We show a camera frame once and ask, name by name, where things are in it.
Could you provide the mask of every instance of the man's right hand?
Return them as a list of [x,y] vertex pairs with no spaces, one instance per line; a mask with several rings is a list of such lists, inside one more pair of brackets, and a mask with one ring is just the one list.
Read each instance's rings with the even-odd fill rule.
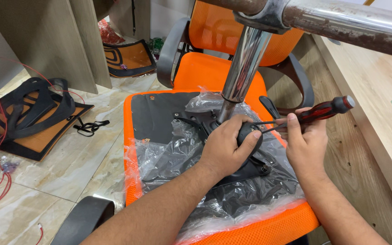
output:
[[[296,110],[296,114],[308,111],[311,107]],[[281,136],[287,140],[287,158],[297,177],[326,175],[323,167],[324,154],[328,143],[326,120],[316,120],[300,125],[294,113],[287,118],[276,120],[277,125],[287,122],[287,128],[277,130],[287,132]]]

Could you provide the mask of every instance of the orange mesh backrest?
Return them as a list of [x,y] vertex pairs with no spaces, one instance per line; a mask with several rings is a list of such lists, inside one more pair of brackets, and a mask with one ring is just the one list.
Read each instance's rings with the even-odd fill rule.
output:
[[[190,41],[195,47],[235,54],[243,25],[234,20],[232,10],[196,1],[190,21]],[[292,29],[283,35],[273,34],[260,66],[283,61],[302,37],[303,31]]]

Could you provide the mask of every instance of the clear plastic bag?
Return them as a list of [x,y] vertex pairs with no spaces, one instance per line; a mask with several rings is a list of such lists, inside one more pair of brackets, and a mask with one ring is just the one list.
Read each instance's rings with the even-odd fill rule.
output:
[[[199,96],[190,100],[186,111],[220,110],[222,103],[220,94],[203,89]],[[260,121],[245,103],[237,105],[233,114],[247,114],[254,121]],[[173,138],[169,144],[134,140],[135,147],[127,149],[127,161],[131,160],[128,156],[131,152],[135,151],[137,155],[137,177],[143,194],[171,181],[200,159],[203,145],[194,128],[180,120],[173,120],[172,126]],[[284,146],[272,133],[263,137],[254,157],[272,167],[270,174],[210,190],[182,226],[176,244],[191,244],[217,232],[266,220],[305,202]],[[130,170],[125,171],[125,177],[134,176]]]

